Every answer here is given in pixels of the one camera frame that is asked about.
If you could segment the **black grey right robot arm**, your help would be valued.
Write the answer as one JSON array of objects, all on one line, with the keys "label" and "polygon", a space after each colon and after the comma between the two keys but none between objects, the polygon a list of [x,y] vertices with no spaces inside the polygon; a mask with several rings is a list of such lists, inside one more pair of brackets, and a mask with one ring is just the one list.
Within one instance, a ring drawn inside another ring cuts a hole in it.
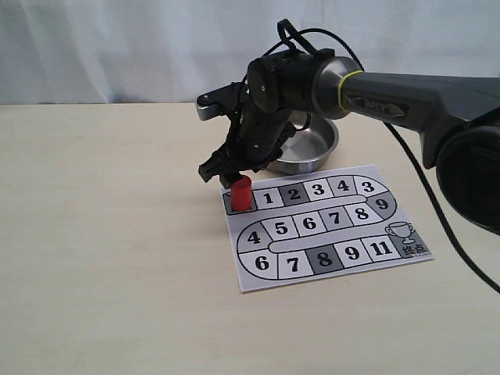
[{"label": "black grey right robot arm", "polygon": [[423,167],[435,170],[450,206],[498,233],[498,79],[366,73],[330,49],[273,53],[250,62],[247,75],[198,98],[202,120],[230,119],[225,142],[198,169],[203,180],[230,186],[278,159],[294,111],[331,120],[357,113],[418,133]]}]

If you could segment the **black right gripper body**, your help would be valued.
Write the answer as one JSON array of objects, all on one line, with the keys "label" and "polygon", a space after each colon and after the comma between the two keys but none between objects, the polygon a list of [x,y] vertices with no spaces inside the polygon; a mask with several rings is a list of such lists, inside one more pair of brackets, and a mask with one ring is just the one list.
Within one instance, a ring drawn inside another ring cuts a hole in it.
[{"label": "black right gripper body", "polygon": [[225,142],[213,153],[227,158],[230,170],[261,170],[282,155],[293,137],[293,111],[320,116],[313,108],[313,81],[324,62],[317,52],[277,52],[248,64],[248,95],[231,117]]}]

